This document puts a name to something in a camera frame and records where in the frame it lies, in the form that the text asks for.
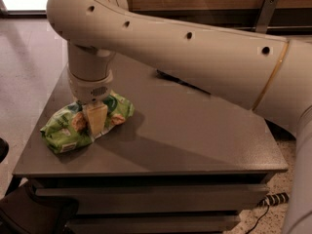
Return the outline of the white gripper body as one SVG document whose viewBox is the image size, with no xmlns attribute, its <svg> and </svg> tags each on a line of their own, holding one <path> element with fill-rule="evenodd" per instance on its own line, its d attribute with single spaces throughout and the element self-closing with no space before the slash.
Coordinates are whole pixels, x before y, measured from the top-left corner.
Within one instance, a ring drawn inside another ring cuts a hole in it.
<svg viewBox="0 0 312 234">
<path fill-rule="evenodd" d="M 113 74 L 108 65 L 69 65 L 67 77 L 71 93 L 82 103 L 104 100 L 111 92 Z"/>
</svg>

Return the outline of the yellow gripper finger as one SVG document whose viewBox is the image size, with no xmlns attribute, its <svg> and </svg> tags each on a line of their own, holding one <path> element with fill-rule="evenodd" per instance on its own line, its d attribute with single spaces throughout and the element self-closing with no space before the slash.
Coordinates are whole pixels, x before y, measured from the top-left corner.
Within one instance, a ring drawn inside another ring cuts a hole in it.
<svg viewBox="0 0 312 234">
<path fill-rule="evenodd" d="M 102 101 L 88 103 L 83 106 L 83 113 L 93 137 L 98 136 L 104 129 L 108 107 Z"/>
</svg>

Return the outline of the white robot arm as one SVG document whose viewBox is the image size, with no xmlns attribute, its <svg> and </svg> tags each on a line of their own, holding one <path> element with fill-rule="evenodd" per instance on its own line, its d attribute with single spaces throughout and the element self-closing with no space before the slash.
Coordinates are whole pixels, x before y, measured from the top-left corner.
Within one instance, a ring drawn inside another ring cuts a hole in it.
<svg viewBox="0 0 312 234">
<path fill-rule="evenodd" d="M 68 43 L 72 94 L 106 98 L 114 52 L 160 69 L 275 123 L 296 138 L 282 234 L 312 232 L 312 45 L 261 33 L 131 13 L 127 0 L 48 0 Z"/>
</svg>

